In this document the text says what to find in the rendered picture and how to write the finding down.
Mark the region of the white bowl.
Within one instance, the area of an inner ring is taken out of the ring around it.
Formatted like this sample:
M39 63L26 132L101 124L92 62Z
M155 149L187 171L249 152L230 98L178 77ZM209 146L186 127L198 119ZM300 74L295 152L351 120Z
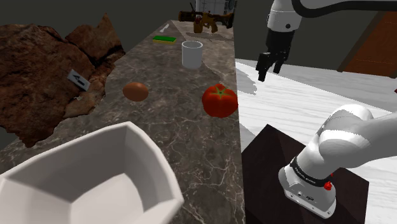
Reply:
M169 224L183 202L161 149L131 122L0 174L0 224Z

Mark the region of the white cup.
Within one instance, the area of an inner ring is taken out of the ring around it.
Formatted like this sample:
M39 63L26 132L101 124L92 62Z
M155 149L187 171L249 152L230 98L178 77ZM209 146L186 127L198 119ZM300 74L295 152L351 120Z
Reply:
M188 69L198 69L202 64L203 44L199 41L184 41L181 49L182 65Z

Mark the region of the brown rock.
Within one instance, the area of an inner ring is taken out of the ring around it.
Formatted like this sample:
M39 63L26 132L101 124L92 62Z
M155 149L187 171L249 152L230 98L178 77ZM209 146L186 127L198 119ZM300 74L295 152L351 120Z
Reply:
M91 113L124 55L107 15L98 26L79 25L65 38L48 26L1 25L0 127L30 148L62 120ZM72 69L90 82L88 91L67 78Z

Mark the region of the green and yellow sponge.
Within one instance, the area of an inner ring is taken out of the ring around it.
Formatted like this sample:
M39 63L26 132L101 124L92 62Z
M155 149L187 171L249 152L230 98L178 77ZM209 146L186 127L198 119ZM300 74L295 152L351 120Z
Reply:
M177 39L175 37L169 36L154 36L152 40L154 43L165 43L172 45L176 42Z

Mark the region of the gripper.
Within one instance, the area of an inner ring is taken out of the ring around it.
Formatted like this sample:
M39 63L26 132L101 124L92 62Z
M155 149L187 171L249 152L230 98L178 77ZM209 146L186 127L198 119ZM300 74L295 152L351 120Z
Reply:
M288 59L291 42L295 32L278 32L272 29L268 30L266 46L267 51L261 53L258 57L256 70L258 71L258 80L264 82L267 71L275 63L273 72L279 74L284 61ZM282 57L281 60L276 60L276 56Z

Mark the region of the small grey card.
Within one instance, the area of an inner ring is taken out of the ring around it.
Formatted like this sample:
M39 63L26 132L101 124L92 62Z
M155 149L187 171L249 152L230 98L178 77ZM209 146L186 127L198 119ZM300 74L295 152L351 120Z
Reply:
M78 74L75 70L72 69L67 75L67 78L84 91L88 91L90 82Z

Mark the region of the brown wooden door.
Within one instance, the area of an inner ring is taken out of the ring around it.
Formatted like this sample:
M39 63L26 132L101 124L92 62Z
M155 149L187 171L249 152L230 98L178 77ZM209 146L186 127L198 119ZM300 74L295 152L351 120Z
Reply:
M397 78L397 12L378 12L337 71Z

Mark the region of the red tomato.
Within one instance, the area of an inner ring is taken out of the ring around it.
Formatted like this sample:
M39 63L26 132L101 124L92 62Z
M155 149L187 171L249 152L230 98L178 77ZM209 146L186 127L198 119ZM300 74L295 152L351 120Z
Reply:
M204 111L212 117L225 118L238 108L237 95L233 90L218 83L209 87L202 96Z

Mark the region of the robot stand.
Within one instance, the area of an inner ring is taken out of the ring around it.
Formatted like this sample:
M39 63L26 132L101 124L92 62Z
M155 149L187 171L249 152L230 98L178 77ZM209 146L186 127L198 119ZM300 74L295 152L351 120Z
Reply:
M330 218L323 219L287 199L278 172L303 148L302 143L266 125L242 152L246 224L365 224L369 182L347 169L333 173L337 205Z

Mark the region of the brown toy gun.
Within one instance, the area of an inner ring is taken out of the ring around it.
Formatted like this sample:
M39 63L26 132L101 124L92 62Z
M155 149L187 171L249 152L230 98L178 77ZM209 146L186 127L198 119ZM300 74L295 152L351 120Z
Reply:
M180 11L178 20L180 22L193 22L194 33L202 33L204 27L210 29L212 33L215 33L218 31L218 22L221 22L227 29L232 28L234 15L234 13L215 15L199 11Z

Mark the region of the brown egg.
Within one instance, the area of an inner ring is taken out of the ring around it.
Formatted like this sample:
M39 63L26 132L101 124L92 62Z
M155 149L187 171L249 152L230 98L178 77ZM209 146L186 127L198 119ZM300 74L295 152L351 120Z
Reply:
M145 100L149 94L148 88L139 82L132 82L125 85L122 92L127 99L136 102Z

